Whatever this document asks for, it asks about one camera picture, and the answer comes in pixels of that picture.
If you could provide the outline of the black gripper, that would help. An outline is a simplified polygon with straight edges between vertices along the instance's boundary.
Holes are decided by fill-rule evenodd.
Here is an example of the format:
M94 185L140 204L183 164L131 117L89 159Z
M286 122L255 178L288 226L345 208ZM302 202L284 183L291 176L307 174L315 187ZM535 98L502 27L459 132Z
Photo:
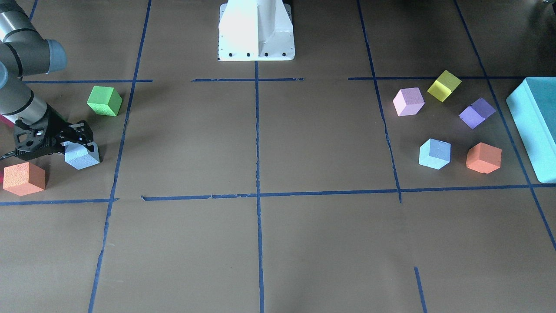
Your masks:
M16 158L39 158L50 154L65 154L65 142L80 144L88 151L95 151L94 135L87 121L68 123L50 105L45 115L36 123L14 125Z

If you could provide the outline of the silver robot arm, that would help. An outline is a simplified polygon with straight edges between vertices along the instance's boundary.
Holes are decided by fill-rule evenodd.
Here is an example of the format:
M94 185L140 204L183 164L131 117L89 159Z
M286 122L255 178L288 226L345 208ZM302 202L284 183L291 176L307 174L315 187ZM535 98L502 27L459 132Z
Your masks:
M92 153L93 133L84 120L67 122L23 81L30 75L53 73L66 68L63 46L44 39L26 12L14 0L0 3L1 82L0 112L14 124L15 148L1 159L25 161L50 154L64 154L67 143L79 144Z

